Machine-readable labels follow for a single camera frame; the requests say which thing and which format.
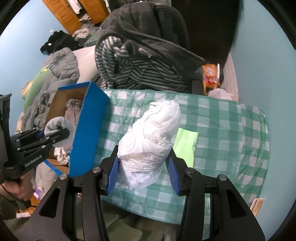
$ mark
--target human hand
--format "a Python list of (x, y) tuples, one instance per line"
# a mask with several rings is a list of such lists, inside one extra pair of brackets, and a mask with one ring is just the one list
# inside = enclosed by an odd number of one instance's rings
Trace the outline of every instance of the human hand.
[[(20, 183), (5, 181), (5, 183), (2, 185), (8, 192), (12, 193), (19, 199), (23, 199), (24, 201), (30, 200), (34, 193), (30, 173), (26, 173), (25, 175), (21, 176)], [(7, 193), (4, 196), (10, 200), (12, 199), (12, 197)]]

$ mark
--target blue wall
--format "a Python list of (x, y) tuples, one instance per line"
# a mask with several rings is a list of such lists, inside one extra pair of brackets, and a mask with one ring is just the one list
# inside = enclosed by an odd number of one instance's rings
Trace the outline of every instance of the blue wall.
[(12, 93), (11, 134), (23, 111), (21, 90), (47, 58), (39, 49), (48, 40), (51, 29), (65, 31), (42, 0), (30, 0), (0, 36), (0, 90), (1, 94)]
[(271, 159), (257, 217), (268, 239), (296, 198), (296, 51), (257, 0), (244, 0), (231, 55), (240, 102), (261, 108), (268, 121)]

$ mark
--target dark gray fleece blanket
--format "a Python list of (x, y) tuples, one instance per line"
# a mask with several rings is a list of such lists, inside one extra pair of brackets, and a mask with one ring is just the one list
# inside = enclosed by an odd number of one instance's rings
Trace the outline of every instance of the dark gray fleece blanket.
[(44, 81), (40, 93), (28, 107), (22, 120), (22, 131), (34, 127), (44, 128), (50, 104), (57, 89), (75, 84), (79, 78), (78, 61), (69, 48), (63, 48), (52, 55), (48, 65), (51, 71)]

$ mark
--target striped blanket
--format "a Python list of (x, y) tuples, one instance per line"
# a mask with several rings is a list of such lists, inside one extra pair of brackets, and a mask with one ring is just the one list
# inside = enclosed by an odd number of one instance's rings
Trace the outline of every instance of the striped blanket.
[(188, 87), (173, 66), (164, 60), (150, 58), (151, 55), (139, 48), (148, 58), (131, 58), (126, 46), (114, 36), (99, 42), (95, 59), (101, 73), (102, 89), (154, 89), (188, 93)]

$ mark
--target white pillow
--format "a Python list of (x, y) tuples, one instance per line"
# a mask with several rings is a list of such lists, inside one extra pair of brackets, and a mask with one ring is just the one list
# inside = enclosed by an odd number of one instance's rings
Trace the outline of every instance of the white pillow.
[(99, 73), (94, 58), (95, 47), (96, 46), (91, 46), (73, 51), (77, 58), (78, 68), (80, 72), (77, 83), (90, 81), (96, 74)]

